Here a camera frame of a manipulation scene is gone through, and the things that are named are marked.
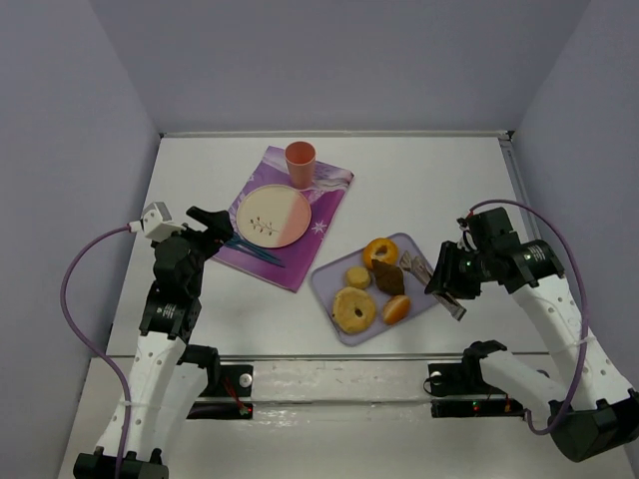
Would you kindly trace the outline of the metal tongs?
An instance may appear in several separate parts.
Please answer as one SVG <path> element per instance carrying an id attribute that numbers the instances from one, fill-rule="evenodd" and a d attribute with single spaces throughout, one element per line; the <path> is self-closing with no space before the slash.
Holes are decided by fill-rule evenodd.
<path id="1" fill-rule="evenodd" d="M 411 255 L 405 251 L 398 261 L 399 267 L 413 275 L 423 286 L 428 286 L 433 279 L 434 269 L 420 255 Z M 457 321 L 461 321 L 466 314 L 466 309 L 449 293 L 435 293 L 435 299 L 444 306 L 450 315 Z"/>

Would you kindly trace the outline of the brown chocolate croissant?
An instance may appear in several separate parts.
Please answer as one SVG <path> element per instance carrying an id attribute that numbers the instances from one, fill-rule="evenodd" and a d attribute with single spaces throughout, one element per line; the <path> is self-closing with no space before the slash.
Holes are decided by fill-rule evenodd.
<path id="1" fill-rule="evenodd" d="M 400 267 L 373 259 L 372 273 L 377 288 L 391 296 L 404 295 L 403 271 Z"/>

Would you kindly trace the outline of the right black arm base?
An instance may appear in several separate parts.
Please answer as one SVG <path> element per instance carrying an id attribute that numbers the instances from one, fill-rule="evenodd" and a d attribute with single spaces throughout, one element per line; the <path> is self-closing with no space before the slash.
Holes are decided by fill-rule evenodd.
<path id="1" fill-rule="evenodd" d="M 422 388 L 436 419 L 524 416 L 518 401 L 482 380 L 471 379 L 461 363 L 429 364 Z"/>

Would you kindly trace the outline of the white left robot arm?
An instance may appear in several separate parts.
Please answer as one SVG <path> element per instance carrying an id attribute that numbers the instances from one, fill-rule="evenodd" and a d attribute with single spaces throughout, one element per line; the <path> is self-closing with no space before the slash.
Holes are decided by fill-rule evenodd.
<path id="1" fill-rule="evenodd" d="M 199 395 L 220 377 L 220 359 L 210 346 L 190 342 L 202 305 L 206 262 L 234 235 L 226 211 L 191 207 L 200 231 L 177 224 L 161 202 L 124 226 L 154 251 L 154 280 L 139 325 L 130 372 L 114 371 L 123 393 L 91 453 L 80 454 L 76 478 L 166 478 L 166 457 Z"/>

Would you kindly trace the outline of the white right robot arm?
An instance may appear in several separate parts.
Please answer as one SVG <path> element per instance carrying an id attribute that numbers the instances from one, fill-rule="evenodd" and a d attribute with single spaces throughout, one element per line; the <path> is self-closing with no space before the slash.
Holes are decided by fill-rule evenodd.
<path id="1" fill-rule="evenodd" d="M 522 406 L 534 434 L 550 436 L 573 462 L 636 440 L 637 390 L 592 333 L 587 300 L 573 297 L 557 254 L 542 239 L 521 241 L 506 205 L 482 202 L 458 219 L 461 238 L 442 244 L 425 291 L 471 300 L 487 282 L 503 286 L 539 333 L 559 378 L 496 340 L 475 341 L 459 362 L 430 367 L 426 391 L 439 398 L 503 393 Z"/>

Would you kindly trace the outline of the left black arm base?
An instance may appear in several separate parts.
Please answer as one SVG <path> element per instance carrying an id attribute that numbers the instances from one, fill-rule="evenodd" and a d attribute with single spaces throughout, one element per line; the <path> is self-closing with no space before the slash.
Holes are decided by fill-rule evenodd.
<path id="1" fill-rule="evenodd" d="M 189 420 L 251 420 L 254 415 L 251 364 L 223 364 L 219 381 L 209 384 L 194 403 Z"/>

